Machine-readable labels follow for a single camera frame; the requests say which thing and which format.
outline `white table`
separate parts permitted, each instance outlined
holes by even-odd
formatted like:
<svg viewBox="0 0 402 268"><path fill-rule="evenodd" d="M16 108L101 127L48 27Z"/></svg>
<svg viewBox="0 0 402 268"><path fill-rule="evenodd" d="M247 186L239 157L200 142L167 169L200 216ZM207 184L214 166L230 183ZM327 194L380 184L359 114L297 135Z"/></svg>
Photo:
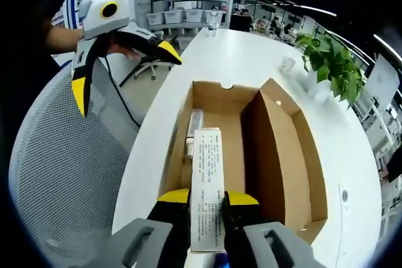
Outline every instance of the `white table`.
<svg viewBox="0 0 402 268"><path fill-rule="evenodd" d="M296 61L291 77L278 71L284 56ZM172 69L155 97L131 150L112 232L135 218L146 218L154 206L164 182L175 121L191 81L260 87L272 77L304 111L322 163L329 217L312 245L315 258L327 267L362 267L379 237L381 191L376 162L355 113L333 99L317 104L307 97L299 84L306 77L300 52L266 37L220 29L212 38L203 29L182 58L183 65ZM346 202L343 190L348 192ZM205 259L192 255L190 261L191 267L201 267Z"/></svg>

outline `product label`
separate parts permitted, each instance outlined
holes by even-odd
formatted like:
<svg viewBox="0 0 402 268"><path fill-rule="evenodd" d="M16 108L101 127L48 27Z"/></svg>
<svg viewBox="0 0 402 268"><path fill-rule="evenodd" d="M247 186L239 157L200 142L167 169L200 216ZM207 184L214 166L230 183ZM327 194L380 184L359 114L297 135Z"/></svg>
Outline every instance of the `product label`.
<svg viewBox="0 0 402 268"><path fill-rule="evenodd" d="M219 129L194 132L191 192L191 250L224 250L222 137Z"/></svg>

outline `cardboard box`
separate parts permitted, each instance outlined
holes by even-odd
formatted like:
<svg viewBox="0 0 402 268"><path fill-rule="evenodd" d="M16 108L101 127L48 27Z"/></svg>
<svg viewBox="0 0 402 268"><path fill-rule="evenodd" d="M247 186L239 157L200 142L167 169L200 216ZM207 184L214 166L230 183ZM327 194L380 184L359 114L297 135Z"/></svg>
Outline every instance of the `cardboard box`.
<svg viewBox="0 0 402 268"><path fill-rule="evenodd" d="M327 219L327 196L313 136L292 98L273 79L260 89L194 82L178 117L165 191L191 187L183 152L193 108L204 110L204 127L222 132L225 190L255 197L265 218L312 243Z"/></svg>

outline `black cable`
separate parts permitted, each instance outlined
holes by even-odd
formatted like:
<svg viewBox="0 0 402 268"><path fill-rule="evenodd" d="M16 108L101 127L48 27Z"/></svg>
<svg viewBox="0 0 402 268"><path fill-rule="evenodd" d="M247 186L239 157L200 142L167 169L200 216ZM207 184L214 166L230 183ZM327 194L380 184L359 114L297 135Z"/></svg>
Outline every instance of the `black cable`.
<svg viewBox="0 0 402 268"><path fill-rule="evenodd" d="M105 61L106 61L107 69L108 69L108 71L109 71L109 77L111 78L111 82L112 82L114 88L116 89L116 92L117 92L117 94L119 95L121 101L123 102L124 108L126 108L128 115L130 115L131 120L133 120L133 122L140 128L141 125L138 124L138 122L137 122L137 121L134 119L134 117L131 115L130 110L128 109L128 107L127 107L127 105L126 105L126 103L125 103L123 97L122 97L121 94L120 94L119 89L118 89L117 86L116 86L116 83L114 83L114 80L113 80L113 78L112 78L111 67L110 67L109 61L107 60L106 57L105 57Z"/></svg>

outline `white storage bin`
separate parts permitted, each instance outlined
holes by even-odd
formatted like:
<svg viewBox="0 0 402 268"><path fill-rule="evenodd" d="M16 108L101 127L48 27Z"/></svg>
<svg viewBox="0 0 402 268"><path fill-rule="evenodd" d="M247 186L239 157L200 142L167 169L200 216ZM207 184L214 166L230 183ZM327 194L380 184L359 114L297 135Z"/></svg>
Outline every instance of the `white storage bin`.
<svg viewBox="0 0 402 268"><path fill-rule="evenodd" d="M148 23L150 26L163 24L165 21L163 13L147 14L146 16L148 17Z"/></svg>
<svg viewBox="0 0 402 268"><path fill-rule="evenodd" d="M220 24L222 22L222 16L223 16L224 12L225 11L213 11L211 9L206 9L205 10L205 17L207 19L207 23L210 24L212 22L213 17L214 17L214 15L212 13L214 13L214 14L216 14L215 22L217 24Z"/></svg>
<svg viewBox="0 0 402 268"><path fill-rule="evenodd" d="M187 22L200 23L203 9L186 9Z"/></svg>
<svg viewBox="0 0 402 268"><path fill-rule="evenodd" d="M163 12L163 14L165 14L166 24L180 23L183 21L183 11L181 9Z"/></svg>
<svg viewBox="0 0 402 268"><path fill-rule="evenodd" d="M177 37L179 49L185 50L193 39L194 37Z"/></svg>

